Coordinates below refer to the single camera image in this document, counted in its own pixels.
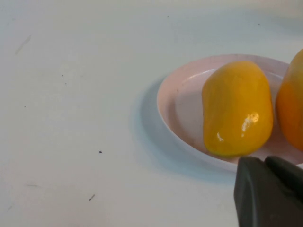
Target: yellow mango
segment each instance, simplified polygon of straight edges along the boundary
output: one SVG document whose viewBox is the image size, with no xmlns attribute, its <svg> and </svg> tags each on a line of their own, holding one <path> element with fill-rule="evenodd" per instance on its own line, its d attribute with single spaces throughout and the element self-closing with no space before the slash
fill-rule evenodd
<svg viewBox="0 0 303 227">
<path fill-rule="evenodd" d="M 218 156 L 244 156 L 260 148 L 273 128 L 270 88 L 264 72 L 250 61 L 215 71 L 202 89 L 203 139 Z"/>
<path fill-rule="evenodd" d="M 288 142 L 303 151 L 303 49 L 284 76 L 276 98 L 276 113 Z"/>
</svg>

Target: dark speck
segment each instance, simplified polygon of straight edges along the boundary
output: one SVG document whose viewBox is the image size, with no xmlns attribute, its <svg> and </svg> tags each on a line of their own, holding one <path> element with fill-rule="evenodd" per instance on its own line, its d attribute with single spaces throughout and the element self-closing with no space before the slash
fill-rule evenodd
<svg viewBox="0 0 303 227">
<path fill-rule="evenodd" d="M 33 187 L 33 188 L 40 188 L 40 186 L 37 185 L 37 184 L 26 184 L 25 186 L 27 186 L 27 187 Z"/>
<path fill-rule="evenodd" d="M 93 194 L 93 196 L 89 199 L 89 201 L 91 201 L 94 197 L 95 197 L 95 194 Z"/>
</svg>

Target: pink plate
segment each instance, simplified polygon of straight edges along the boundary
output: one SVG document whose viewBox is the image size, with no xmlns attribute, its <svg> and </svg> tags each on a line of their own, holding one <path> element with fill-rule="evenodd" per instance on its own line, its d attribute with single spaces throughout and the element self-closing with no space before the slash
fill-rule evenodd
<svg viewBox="0 0 303 227">
<path fill-rule="evenodd" d="M 273 105 L 288 64 L 270 58 L 247 54 L 228 54 L 203 58 L 174 71 L 162 82 L 157 97 L 159 114 L 173 140 L 186 152 L 225 170 L 236 171 L 238 157 L 222 158 L 211 155 L 203 143 L 203 113 L 201 91 L 207 78 L 219 67 L 240 60 L 260 66 L 270 84 Z M 296 165 L 303 163 L 303 152 L 287 143 L 275 117 L 272 135 L 267 143 L 251 156 L 264 160 L 280 156 Z"/>
</svg>

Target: black object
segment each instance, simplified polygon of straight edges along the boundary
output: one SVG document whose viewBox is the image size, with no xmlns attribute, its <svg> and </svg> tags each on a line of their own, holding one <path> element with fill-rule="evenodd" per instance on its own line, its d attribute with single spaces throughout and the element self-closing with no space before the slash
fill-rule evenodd
<svg viewBox="0 0 303 227">
<path fill-rule="evenodd" d="M 279 157 L 242 157 L 234 199 L 240 227 L 303 227 L 303 170 Z"/>
</svg>

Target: white table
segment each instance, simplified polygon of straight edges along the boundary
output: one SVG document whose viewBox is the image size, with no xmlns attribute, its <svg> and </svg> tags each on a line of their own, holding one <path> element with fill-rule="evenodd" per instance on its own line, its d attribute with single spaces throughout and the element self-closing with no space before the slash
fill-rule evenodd
<svg viewBox="0 0 303 227">
<path fill-rule="evenodd" d="M 0 226 L 237 226 L 235 175 L 166 140 L 155 96 L 189 61 L 303 48 L 301 0 L 242 2 L 1 1 Z"/>
</svg>

